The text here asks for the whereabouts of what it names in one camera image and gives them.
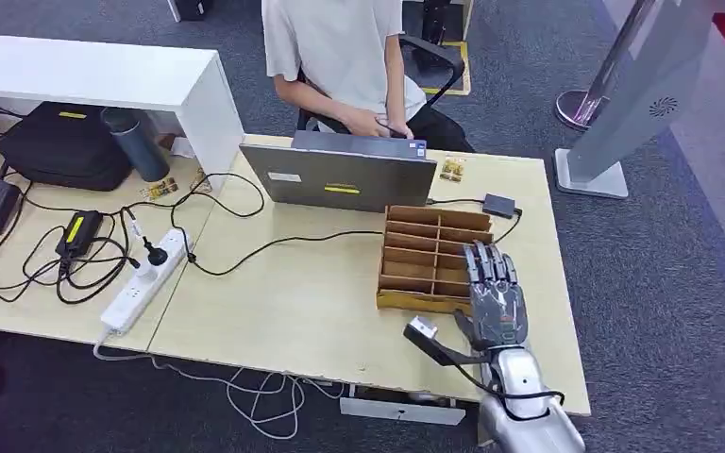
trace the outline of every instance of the laptop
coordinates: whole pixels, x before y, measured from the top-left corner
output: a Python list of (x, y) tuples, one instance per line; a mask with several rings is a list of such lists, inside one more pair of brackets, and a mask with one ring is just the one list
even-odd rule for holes
[(360, 137), (311, 130), (297, 130), (291, 147), (298, 149), (321, 149), (342, 151), (385, 158), (426, 159), (427, 141), (389, 139), (383, 137)]
[(437, 162), (339, 151), (241, 144), (252, 170), (278, 203), (384, 212), (424, 206)]

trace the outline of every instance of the robotic hand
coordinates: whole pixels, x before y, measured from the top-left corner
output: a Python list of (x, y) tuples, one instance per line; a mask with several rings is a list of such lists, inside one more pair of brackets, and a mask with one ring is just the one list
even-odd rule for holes
[[(472, 316), (469, 320), (457, 310), (454, 317), (477, 354), (466, 356), (440, 344), (437, 327), (421, 316), (404, 328), (404, 336), (440, 365), (457, 367), (486, 392), (480, 423), (505, 453), (583, 452), (582, 436), (563, 411), (563, 394), (544, 385), (535, 357), (524, 347), (527, 308), (513, 260), (494, 244), (475, 242), (464, 251)], [(481, 365), (485, 384), (461, 366), (472, 363)]]

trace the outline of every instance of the wooden organizer box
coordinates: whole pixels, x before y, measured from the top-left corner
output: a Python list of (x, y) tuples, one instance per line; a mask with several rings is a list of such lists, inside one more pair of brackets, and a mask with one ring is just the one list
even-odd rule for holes
[(463, 244), (490, 243), (490, 227), (486, 214), (389, 207), (377, 307), (470, 314)]

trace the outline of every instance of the white power strip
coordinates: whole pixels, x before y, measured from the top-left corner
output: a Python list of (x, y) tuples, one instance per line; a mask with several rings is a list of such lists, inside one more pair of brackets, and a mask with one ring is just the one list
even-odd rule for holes
[(182, 232), (177, 229), (168, 231), (156, 245), (168, 254), (168, 259), (159, 266), (152, 266), (147, 258), (140, 260), (141, 267), (126, 284), (124, 289), (115, 296), (109, 307), (101, 313), (101, 321), (113, 333), (127, 333), (143, 313), (145, 307), (162, 287), (162, 283), (177, 268), (185, 256)]

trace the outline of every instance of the person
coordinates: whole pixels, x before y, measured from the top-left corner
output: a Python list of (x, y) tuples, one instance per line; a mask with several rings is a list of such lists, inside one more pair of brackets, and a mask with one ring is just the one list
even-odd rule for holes
[(401, 0), (262, 0), (262, 26), (267, 74), (283, 101), (354, 135), (393, 129), (432, 149), (474, 152), (460, 125), (404, 75)]

